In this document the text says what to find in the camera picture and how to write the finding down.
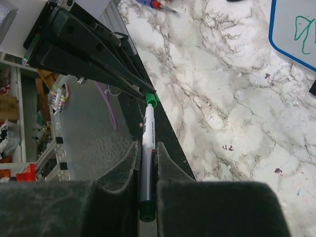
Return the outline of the green marker cap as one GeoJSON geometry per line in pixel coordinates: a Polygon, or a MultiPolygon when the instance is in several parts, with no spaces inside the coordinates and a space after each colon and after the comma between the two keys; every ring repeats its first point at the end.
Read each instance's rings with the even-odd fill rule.
{"type": "Polygon", "coordinates": [[[156,108],[158,103],[159,103],[159,98],[157,96],[157,93],[149,93],[147,92],[145,94],[145,100],[146,100],[146,105],[151,105],[153,108],[156,108]]]}

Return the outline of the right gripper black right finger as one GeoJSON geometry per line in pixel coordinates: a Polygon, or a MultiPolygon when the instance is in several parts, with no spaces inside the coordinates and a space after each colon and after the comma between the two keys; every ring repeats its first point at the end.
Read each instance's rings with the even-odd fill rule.
{"type": "Polygon", "coordinates": [[[198,182],[157,143],[155,165],[160,237],[288,237],[278,199],[264,183],[198,182]]]}

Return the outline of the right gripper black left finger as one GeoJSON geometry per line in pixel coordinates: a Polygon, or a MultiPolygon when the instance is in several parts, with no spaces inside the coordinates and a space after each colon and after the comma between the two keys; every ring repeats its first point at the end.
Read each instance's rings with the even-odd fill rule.
{"type": "Polygon", "coordinates": [[[0,186],[3,237],[137,237],[139,142],[90,181],[8,182],[0,186]]]}

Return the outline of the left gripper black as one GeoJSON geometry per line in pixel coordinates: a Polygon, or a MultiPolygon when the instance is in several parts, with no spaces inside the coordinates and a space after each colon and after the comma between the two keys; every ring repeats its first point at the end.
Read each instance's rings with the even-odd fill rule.
{"type": "Polygon", "coordinates": [[[113,52],[117,46],[81,22],[81,6],[74,0],[46,1],[23,47],[23,60],[31,67],[112,85],[140,101],[155,92],[120,61],[113,52]]]}

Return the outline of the white marker pen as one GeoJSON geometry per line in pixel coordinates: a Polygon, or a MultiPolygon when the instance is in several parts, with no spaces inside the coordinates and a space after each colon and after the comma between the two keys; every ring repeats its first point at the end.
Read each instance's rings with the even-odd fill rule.
{"type": "Polygon", "coordinates": [[[154,158],[155,158],[155,118],[152,104],[148,104],[142,135],[142,157],[140,166],[139,206],[140,220],[152,222],[156,218],[154,201],[154,158]]]}

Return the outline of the blue framed whiteboard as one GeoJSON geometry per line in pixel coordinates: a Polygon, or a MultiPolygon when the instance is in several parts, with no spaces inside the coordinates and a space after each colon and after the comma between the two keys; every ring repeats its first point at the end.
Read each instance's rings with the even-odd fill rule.
{"type": "Polygon", "coordinates": [[[273,0],[269,42],[279,53],[316,70],[316,1],[273,0]]]}

